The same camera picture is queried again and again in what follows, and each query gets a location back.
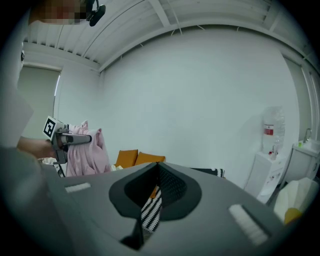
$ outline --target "black and white patterned fabric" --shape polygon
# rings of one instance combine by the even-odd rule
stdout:
[[[194,170],[215,175],[221,178],[225,177],[225,170],[223,169],[200,169]],[[158,186],[155,189],[155,198],[148,198],[144,207],[141,210],[142,228],[150,233],[153,233],[158,225],[160,219],[160,209],[162,207],[161,190]]]

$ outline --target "water bottle label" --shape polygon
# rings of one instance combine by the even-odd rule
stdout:
[[[274,126],[265,124],[264,125],[264,134],[265,135],[274,135]]]

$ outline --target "faucet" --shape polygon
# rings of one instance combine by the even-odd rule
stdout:
[[[312,130],[310,128],[306,129],[305,136],[304,136],[304,139],[303,139],[303,143],[306,143],[306,142],[308,142],[310,140],[311,133],[312,133]]]

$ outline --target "headset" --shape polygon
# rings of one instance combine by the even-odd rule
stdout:
[[[93,9],[94,2],[96,2],[96,10]],[[106,6],[100,5],[98,0],[87,0],[86,3],[86,21],[89,22],[90,27],[95,26],[98,21],[102,18],[106,13]]]

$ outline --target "person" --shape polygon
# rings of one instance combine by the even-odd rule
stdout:
[[[0,53],[0,147],[15,148],[36,158],[56,158],[49,140],[21,137],[33,110],[17,90],[23,66],[23,41],[28,25],[40,21],[75,24],[86,19],[87,0],[43,0],[29,9],[12,31]]]

